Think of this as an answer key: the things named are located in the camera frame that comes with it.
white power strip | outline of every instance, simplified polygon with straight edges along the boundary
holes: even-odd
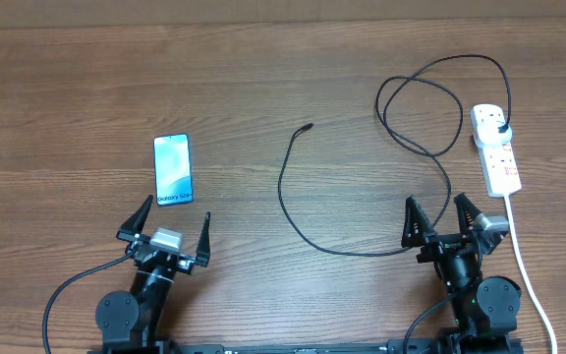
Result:
[[[505,123],[503,110],[492,104],[479,104],[471,110],[473,136],[480,153],[481,171],[491,197],[503,197],[521,189],[510,139],[512,130],[504,134],[497,128]]]
[[[473,124],[473,137],[480,153],[481,171],[483,172],[486,190],[491,197],[503,197],[508,213],[510,224],[510,236],[512,247],[517,258],[519,271],[526,283],[530,298],[535,303],[538,314],[542,318],[549,340],[551,342],[551,353],[558,353],[556,334],[551,326],[545,310],[537,299],[537,294],[532,288],[528,273],[521,258],[515,220],[510,206],[510,195],[521,189],[521,180],[517,170],[517,161],[510,145],[512,130],[510,128],[504,133],[499,133],[498,127],[505,123],[503,110],[492,104],[479,104],[471,110],[471,124]]]

power socket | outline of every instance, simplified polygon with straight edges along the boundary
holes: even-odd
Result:
[[[503,197],[519,191],[521,179],[510,145],[512,130],[498,131],[498,127],[505,124],[503,110],[492,104],[479,104],[471,110],[471,123],[488,195]]]
[[[512,128],[499,132],[499,127],[506,124],[503,109],[494,104],[478,104],[471,110],[473,136],[478,148],[488,148],[499,144],[510,143]]]

wire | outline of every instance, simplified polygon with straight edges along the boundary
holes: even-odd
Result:
[[[478,278],[480,277],[481,260],[483,259],[483,253],[481,251],[480,239],[477,236],[474,236],[474,242],[476,244],[476,249],[477,249],[477,252],[478,252],[478,271],[476,272],[475,276],[472,277],[471,280],[469,280],[469,282],[465,286],[463,286],[460,289],[452,292],[451,294],[449,294],[449,296],[440,300],[440,302],[436,303],[432,307],[425,310],[418,318],[416,318],[414,320],[414,322],[410,325],[410,328],[408,328],[408,331],[405,333],[405,337],[403,338],[403,348],[402,348],[403,354],[408,353],[408,341],[410,340],[410,336],[412,335],[412,332],[417,327],[417,325],[419,325],[419,323],[422,322],[425,319],[425,317],[427,317],[429,314],[432,314],[436,310],[438,310],[441,307],[443,307],[444,305],[446,305],[448,302],[455,299],[458,295],[460,295],[464,291],[471,288],[471,286],[473,286],[473,284],[476,282],[476,280],[478,280]]]
[[[390,104],[390,102],[392,102],[392,99],[394,99],[394,97],[397,95],[397,93],[399,93],[399,91],[405,86],[407,85],[410,81],[421,81],[421,82],[425,82],[426,84],[430,84],[430,85],[434,85],[435,87],[439,88],[439,89],[443,89],[445,92],[451,94],[454,98],[457,97],[455,96],[455,94],[453,94],[452,92],[450,92],[447,88],[442,87],[439,84],[436,84],[432,81],[429,80],[423,80],[423,79],[416,79],[416,77],[418,75],[420,75],[423,71],[425,71],[426,69],[428,69],[429,67],[433,66],[434,64],[443,62],[443,61],[447,61],[447,60],[451,60],[451,59],[459,59],[459,58],[481,58],[481,59],[485,59],[488,60],[490,62],[492,62],[497,69],[499,69],[499,72],[501,72],[501,76],[503,77],[503,81],[504,84],[506,85],[506,93],[508,94],[508,119],[506,119],[506,124],[504,124],[503,126],[499,127],[499,132],[500,133],[504,133],[506,130],[508,130],[508,127],[510,126],[510,114],[512,112],[512,95],[510,93],[510,83],[508,82],[508,77],[506,76],[506,72],[503,70],[503,68],[501,67],[501,64],[499,64],[496,60],[492,59],[489,56],[486,55],[481,55],[481,54],[461,54],[461,55],[453,55],[453,56],[448,56],[448,57],[444,57],[444,58],[440,58],[437,60],[432,61],[431,63],[423,66],[422,68],[418,69],[416,73],[414,73],[412,76],[410,76],[409,78],[405,78],[405,77],[392,77],[388,80],[386,80],[383,85],[381,85],[381,88],[379,89],[379,93],[377,94],[377,102],[375,103],[375,108],[377,108],[377,104],[379,101],[379,94],[381,93],[381,90],[383,89],[383,87],[389,83],[390,81],[394,80],[394,79],[405,79],[405,82],[403,84],[401,84],[401,86],[399,86],[397,89],[394,90],[394,92],[392,93],[392,95],[390,96],[390,98],[388,98],[387,103],[385,104],[385,109],[383,110],[383,118],[385,120],[385,112],[387,111],[387,107]],[[379,111],[377,109],[377,115],[379,116],[379,120],[381,120],[381,116],[379,115]],[[413,153],[417,153],[417,154],[423,154],[420,153],[418,151],[415,151],[413,149],[411,149],[410,147],[405,146],[404,144],[402,144],[401,142],[399,142],[396,138],[394,138],[395,136],[403,139],[404,141],[413,144],[411,141],[407,140],[405,137],[397,134],[396,132],[392,131],[390,128],[388,128],[386,126],[386,129],[388,129],[388,133],[390,133],[390,136],[392,136],[392,138],[397,141],[397,143],[399,143],[403,148],[408,149],[409,151],[413,152]],[[438,155],[442,155],[443,153],[447,152],[448,150],[451,149],[451,147],[453,146],[453,143],[455,143],[455,140],[451,143],[451,145],[443,152],[440,152]]]
[[[63,290],[65,290],[65,288],[67,286],[69,286],[71,283],[73,283],[74,281],[76,281],[80,278],[83,278],[87,275],[98,272],[100,270],[105,270],[105,269],[108,269],[112,266],[116,266],[119,263],[129,259],[138,249],[139,249],[139,247],[134,247],[129,253],[127,253],[124,257],[122,257],[118,260],[115,260],[113,262],[109,262],[105,265],[100,265],[100,266],[95,267],[93,269],[85,270],[85,271],[81,272],[80,274],[74,275],[71,278],[69,278],[69,280],[62,283],[62,285],[60,285],[58,287],[58,289],[56,289],[56,291],[54,291],[51,298],[49,299],[49,302],[47,303],[47,306],[45,307],[45,312],[43,313],[42,329],[43,329],[43,348],[45,349],[45,354],[51,354],[51,349],[49,348],[49,340],[47,339],[47,320],[49,319],[49,311],[51,310],[52,305],[54,305],[54,302],[56,301],[56,298],[58,297],[58,295]]]
[[[406,150],[411,151],[411,152],[418,154],[418,155],[423,155],[423,156],[427,156],[427,157],[431,158],[431,160],[433,160],[433,162],[438,166],[438,168],[440,169],[440,172],[442,172],[442,175],[444,176],[444,179],[445,179],[446,184],[447,184],[447,198],[445,199],[444,205],[442,206],[442,209],[438,213],[438,216],[436,217],[435,221],[432,223],[433,226],[435,226],[438,223],[438,221],[440,220],[440,218],[442,217],[444,212],[447,210],[447,207],[449,207],[449,203],[451,201],[451,179],[449,178],[449,175],[445,171],[442,164],[440,164],[440,162],[436,158],[441,156],[445,152],[449,151],[454,146],[456,141],[458,140],[458,137],[460,136],[460,132],[462,130],[462,124],[464,122],[464,109],[462,107],[462,102],[460,101],[458,96],[453,91],[451,91],[449,88],[446,88],[446,87],[442,86],[441,84],[435,83],[431,80],[417,78],[417,76],[420,75],[424,70],[426,70],[427,68],[431,67],[432,65],[434,65],[436,63],[446,61],[446,60],[451,60],[451,59],[458,59],[458,58],[481,58],[481,59],[485,59],[485,60],[491,61],[493,64],[495,64],[497,66],[497,68],[499,69],[499,71],[501,72],[501,75],[503,76],[504,83],[506,85],[506,91],[508,93],[508,119],[506,120],[506,124],[499,128],[499,131],[505,132],[506,129],[508,128],[508,125],[510,124],[510,113],[511,113],[510,84],[508,83],[508,77],[506,76],[506,73],[503,70],[503,68],[501,67],[501,65],[496,60],[494,60],[490,57],[487,57],[485,55],[462,54],[462,55],[454,55],[454,56],[449,56],[449,57],[445,57],[445,58],[440,58],[440,59],[435,60],[435,61],[423,66],[422,68],[418,69],[417,72],[414,73],[410,77],[404,77],[404,76],[391,77],[391,78],[387,79],[386,81],[384,81],[383,84],[381,84],[381,87],[379,88],[379,91],[377,92],[377,96],[376,96],[376,99],[375,99],[375,102],[374,102],[374,109],[375,109],[375,113],[377,115],[377,118],[379,119],[379,121],[381,122],[383,127],[386,129],[386,131],[388,132],[390,137],[392,137],[392,139],[394,139],[395,142],[397,142],[401,147],[405,148]],[[401,84],[401,86],[399,86],[397,89],[394,90],[394,92],[392,93],[392,95],[390,96],[390,98],[388,99],[388,101],[386,102],[386,104],[383,108],[383,114],[381,114],[381,112],[379,111],[379,99],[381,97],[381,92],[383,91],[383,88],[385,88],[385,86],[393,80],[405,80],[405,82],[403,84]],[[418,143],[416,143],[416,142],[402,136],[401,134],[397,133],[392,128],[390,128],[390,126],[388,125],[388,120],[387,120],[388,106],[390,105],[390,103],[392,102],[394,97],[397,95],[397,93],[399,93],[399,91],[401,91],[401,89],[407,83],[409,83],[411,81],[432,85],[435,88],[442,89],[447,94],[451,95],[451,97],[453,97],[453,99],[458,104],[458,107],[460,108],[460,122],[458,124],[458,130],[456,131],[456,134],[453,137],[453,140],[451,141],[449,146],[447,146],[444,150],[442,150],[440,152],[437,152],[437,153],[429,152],[427,149],[425,149],[424,147],[422,147]],[[301,238],[305,242],[307,242],[310,246],[314,247],[315,249],[317,249],[319,251],[330,254],[330,255],[355,256],[355,257],[384,257],[384,256],[398,255],[398,254],[401,254],[401,253],[404,253],[406,251],[411,250],[412,248],[410,248],[410,247],[396,249],[396,250],[392,250],[392,251],[388,251],[388,252],[382,252],[382,253],[355,253],[355,252],[341,252],[341,251],[328,250],[328,249],[325,249],[323,247],[316,245],[316,243],[314,243],[310,239],[308,239],[303,234],[303,232],[298,228],[298,226],[296,226],[296,224],[292,220],[292,217],[290,217],[290,214],[288,213],[287,209],[285,208],[285,204],[283,203],[283,198],[281,196],[281,183],[282,183],[282,180],[283,180],[283,174],[285,172],[285,167],[287,166],[287,161],[290,157],[290,152],[292,151],[292,145],[294,144],[294,140],[301,133],[308,131],[312,127],[313,127],[313,123],[309,123],[309,124],[301,127],[300,129],[298,129],[292,135],[292,139],[290,140],[290,144],[287,148],[287,152],[285,154],[285,160],[283,161],[283,166],[281,167],[281,173],[279,175],[279,180],[278,180],[279,203],[281,204],[281,208],[283,209],[283,213],[285,213],[285,217],[290,222],[292,227],[296,230],[296,232],[299,234],[299,236],[301,236]],[[417,149],[414,149],[412,147],[407,146],[404,142],[414,146]]]
[[[547,314],[545,310],[540,305],[540,302],[537,299],[537,294],[535,290],[532,288],[532,284],[528,279],[528,273],[526,272],[526,267],[523,264],[523,259],[521,258],[521,252],[519,250],[519,242],[517,241],[517,230],[515,229],[515,220],[512,216],[512,207],[510,206],[510,196],[505,194],[503,196],[503,201],[506,204],[506,213],[508,214],[508,223],[510,224],[510,237],[512,238],[512,248],[515,251],[515,256],[517,258],[517,265],[519,266],[519,271],[521,272],[521,276],[523,277],[523,281],[526,283],[526,287],[528,288],[528,294],[530,294],[530,298],[532,302],[535,303],[535,307],[537,308],[538,314],[542,319],[545,327],[547,328],[547,334],[549,335],[549,341],[551,342],[551,353],[557,354],[558,353],[558,343],[556,342],[556,333],[554,333],[554,328],[551,326],[549,319],[547,318]]]
[[[281,167],[281,174],[279,174],[279,182],[278,182],[278,188],[277,188],[278,194],[279,194],[279,203],[281,204],[281,208],[283,209],[283,213],[285,214],[285,217],[287,217],[287,220],[290,222],[292,227],[294,227],[296,232],[301,236],[301,238],[303,238],[303,240],[305,240],[305,242],[310,244],[315,249],[322,251],[324,253],[330,254],[330,255],[355,256],[355,257],[384,257],[384,256],[398,255],[398,254],[404,253],[406,251],[409,251],[411,249],[411,247],[396,249],[396,250],[393,250],[393,251],[382,252],[382,253],[356,253],[356,252],[341,252],[341,251],[328,250],[328,249],[325,249],[323,247],[316,245],[314,242],[312,242],[310,239],[308,239],[303,234],[303,232],[301,232],[301,230],[299,229],[298,226],[296,226],[296,224],[292,220],[292,217],[290,217],[290,214],[287,212],[287,209],[285,208],[285,204],[283,203],[283,197],[281,196],[281,182],[283,181],[283,174],[285,173],[285,167],[287,166],[287,160],[290,158],[290,152],[292,151],[292,145],[294,144],[294,140],[301,133],[306,132],[309,129],[311,129],[311,127],[313,127],[313,123],[306,124],[303,127],[299,128],[296,132],[294,132],[294,134],[292,134],[292,139],[290,140],[290,145],[287,147],[287,153],[285,153],[285,159],[283,160],[283,166]]]

white extension cord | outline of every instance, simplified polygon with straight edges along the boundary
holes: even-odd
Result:
[[[542,318],[549,340],[551,342],[551,353],[558,354],[558,344],[556,334],[551,326],[545,310],[537,299],[537,294],[532,288],[528,279],[528,273],[521,258],[519,243],[517,242],[517,231],[515,220],[510,206],[510,195],[521,189],[521,180],[517,170],[517,162],[510,145],[512,131],[509,129],[505,133],[499,133],[498,127],[505,123],[503,110],[492,104],[479,104],[471,110],[471,123],[473,125],[474,139],[480,153],[481,171],[483,172],[486,190],[491,197],[503,197],[510,224],[510,237],[512,247],[517,259],[519,271],[523,281],[528,288],[528,294],[537,308],[538,314]]]
[[[549,319],[547,318],[547,314],[545,310],[540,305],[540,302],[537,299],[537,294],[535,294],[535,290],[532,288],[532,284],[530,283],[530,279],[528,278],[528,273],[526,272],[526,267],[523,265],[523,259],[521,258],[521,252],[519,251],[519,242],[517,241],[517,231],[515,230],[515,219],[512,216],[512,208],[510,207],[510,196],[504,195],[503,201],[506,204],[506,213],[508,214],[508,223],[510,224],[510,237],[512,239],[512,248],[515,250],[515,256],[517,258],[517,265],[519,266],[519,271],[521,272],[521,276],[523,277],[523,282],[526,283],[526,287],[528,288],[528,294],[530,294],[530,298],[532,302],[535,303],[535,307],[537,308],[538,314],[542,319],[542,322],[545,324],[547,328],[547,334],[549,334],[549,341],[551,342],[551,353],[557,354],[558,353],[558,343],[556,343],[556,333],[554,333],[554,328],[551,326]]]

smartphone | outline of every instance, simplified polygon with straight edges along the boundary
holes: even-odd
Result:
[[[156,203],[160,207],[194,201],[192,162],[187,134],[154,139]]]

